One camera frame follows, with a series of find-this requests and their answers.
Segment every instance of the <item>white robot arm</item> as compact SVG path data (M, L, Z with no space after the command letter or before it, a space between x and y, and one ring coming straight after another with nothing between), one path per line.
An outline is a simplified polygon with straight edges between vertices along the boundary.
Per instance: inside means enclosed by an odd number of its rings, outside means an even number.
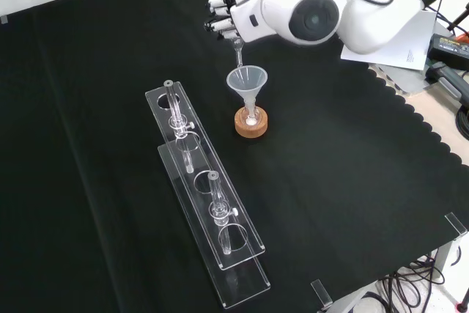
M383 47L434 0L209 0L208 31L251 42L278 34L298 45L317 45L338 33L360 54Z

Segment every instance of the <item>wooden stand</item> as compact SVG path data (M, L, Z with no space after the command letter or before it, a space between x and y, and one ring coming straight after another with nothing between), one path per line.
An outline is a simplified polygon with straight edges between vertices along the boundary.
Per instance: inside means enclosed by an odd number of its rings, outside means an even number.
M256 106L256 108L259 110L260 122L253 126L247 125L245 120L241 117L244 107L238 110L234 115L234 127L236 128L236 132L247 139L260 137L267 131L267 113L258 106Z

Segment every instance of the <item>clear acrylic test tube rack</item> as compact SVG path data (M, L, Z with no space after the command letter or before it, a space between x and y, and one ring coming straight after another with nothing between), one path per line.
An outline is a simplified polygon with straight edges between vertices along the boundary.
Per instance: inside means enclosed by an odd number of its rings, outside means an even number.
M146 94L165 139L158 151L224 308L270 288L265 251L179 82Z

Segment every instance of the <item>white paper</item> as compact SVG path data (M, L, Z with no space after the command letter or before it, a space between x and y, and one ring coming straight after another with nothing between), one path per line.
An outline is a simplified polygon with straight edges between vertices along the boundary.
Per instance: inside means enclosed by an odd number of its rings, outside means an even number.
M423 70L435 25L435 12L420 11L383 48L371 54L357 54L344 45L341 58L356 62Z

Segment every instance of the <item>black tablecloth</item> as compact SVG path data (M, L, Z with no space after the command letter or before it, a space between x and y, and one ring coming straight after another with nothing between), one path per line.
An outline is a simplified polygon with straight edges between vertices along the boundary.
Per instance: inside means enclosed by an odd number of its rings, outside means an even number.
M246 45L269 129L234 130L206 0L59 0L0 27L2 312L221 310L144 93L181 81L266 246L272 288L233 312L314 312L457 236L469 172L334 37Z

